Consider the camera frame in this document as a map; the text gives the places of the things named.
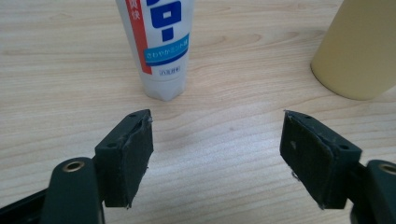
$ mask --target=white tube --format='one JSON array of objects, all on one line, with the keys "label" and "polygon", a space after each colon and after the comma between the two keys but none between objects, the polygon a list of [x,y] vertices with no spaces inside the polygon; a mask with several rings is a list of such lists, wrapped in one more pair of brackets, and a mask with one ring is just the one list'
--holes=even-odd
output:
[{"label": "white tube", "polygon": [[193,0],[116,0],[147,96],[170,101],[185,89]]}]

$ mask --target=screw hole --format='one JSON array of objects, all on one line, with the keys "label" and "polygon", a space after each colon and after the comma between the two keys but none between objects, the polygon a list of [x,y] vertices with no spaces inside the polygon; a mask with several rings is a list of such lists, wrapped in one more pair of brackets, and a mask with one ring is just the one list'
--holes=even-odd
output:
[{"label": "screw hole", "polygon": [[340,145],[340,148],[342,148],[342,149],[349,149],[349,146],[346,146],[346,145]]},{"label": "screw hole", "polygon": [[83,161],[72,161],[64,166],[64,171],[72,173],[81,169],[84,165],[85,163]]},{"label": "screw hole", "polygon": [[396,175],[396,167],[395,166],[382,163],[382,164],[379,165],[379,168],[382,171],[385,171],[385,172],[387,172],[390,175]]}]

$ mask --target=wooden table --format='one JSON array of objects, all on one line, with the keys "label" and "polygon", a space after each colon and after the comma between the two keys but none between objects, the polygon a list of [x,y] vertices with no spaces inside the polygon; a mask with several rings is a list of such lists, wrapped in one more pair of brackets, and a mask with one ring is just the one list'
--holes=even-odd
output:
[{"label": "wooden table", "polygon": [[349,223],[318,208],[279,155],[284,109],[396,162],[396,89],[354,101],[310,61],[340,0],[196,1],[185,92],[148,98],[114,1],[0,2],[0,206],[149,108],[155,151],[131,209],[106,223]]}]

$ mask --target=yellow container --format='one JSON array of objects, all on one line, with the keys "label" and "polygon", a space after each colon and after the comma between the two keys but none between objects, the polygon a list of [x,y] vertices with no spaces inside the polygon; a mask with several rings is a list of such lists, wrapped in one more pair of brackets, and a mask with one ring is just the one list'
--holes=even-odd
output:
[{"label": "yellow container", "polygon": [[345,0],[311,63],[329,90],[373,99],[396,84],[396,0]]}]

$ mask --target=printed label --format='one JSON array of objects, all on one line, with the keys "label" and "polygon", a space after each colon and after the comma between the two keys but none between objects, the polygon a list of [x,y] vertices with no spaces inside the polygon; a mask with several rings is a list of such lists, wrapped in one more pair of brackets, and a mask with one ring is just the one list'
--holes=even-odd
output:
[{"label": "printed label", "polygon": [[[171,3],[167,1],[166,4],[162,5],[161,2],[164,1],[161,0],[125,0],[125,2],[128,7],[134,40],[143,72],[152,75],[151,66],[174,62],[187,53],[190,34],[173,41],[175,38],[174,24],[182,20],[180,1]],[[151,19],[151,21],[145,22],[144,19]],[[153,30],[158,31],[158,35],[161,37],[159,39],[160,43],[148,42],[147,30],[150,30],[150,33]],[[179,69],[161,70],[159,75],[172,75],[177,71]]]},{"label": "printed label", "polygon": [[186,54],[189,49],[189,35],[175,43],[153,49],[145,49],[145,60],[149,66],[174,62]]}]

